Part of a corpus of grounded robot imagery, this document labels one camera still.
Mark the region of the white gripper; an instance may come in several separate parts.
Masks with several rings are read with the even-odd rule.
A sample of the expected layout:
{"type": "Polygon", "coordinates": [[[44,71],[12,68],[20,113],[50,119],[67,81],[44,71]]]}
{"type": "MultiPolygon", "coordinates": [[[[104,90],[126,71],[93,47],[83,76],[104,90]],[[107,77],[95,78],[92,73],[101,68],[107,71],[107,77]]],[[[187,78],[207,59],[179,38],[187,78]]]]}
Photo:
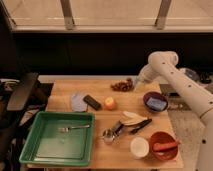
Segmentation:
{"type": "Polygon", "coordinates": [[[145,84],[153,81],[153,70],[149,64],[145,65],[134,80],[134,89],[139,90],[145,84]]]}

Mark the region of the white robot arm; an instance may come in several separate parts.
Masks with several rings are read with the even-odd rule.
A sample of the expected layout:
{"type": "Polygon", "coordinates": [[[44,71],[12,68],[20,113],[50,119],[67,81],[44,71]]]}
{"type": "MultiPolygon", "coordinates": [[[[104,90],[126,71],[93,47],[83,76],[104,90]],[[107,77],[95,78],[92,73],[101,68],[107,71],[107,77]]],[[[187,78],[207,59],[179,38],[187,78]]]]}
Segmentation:
{"type": "Polygon", "coordinates": [[[196,171],[213,171],[213,94],[176,68],[178,54],[174,51],[156,51],[148,56],[148,64],[134,81],[135,88],[163,77],[182,97],[205,125],[196,171]]]}

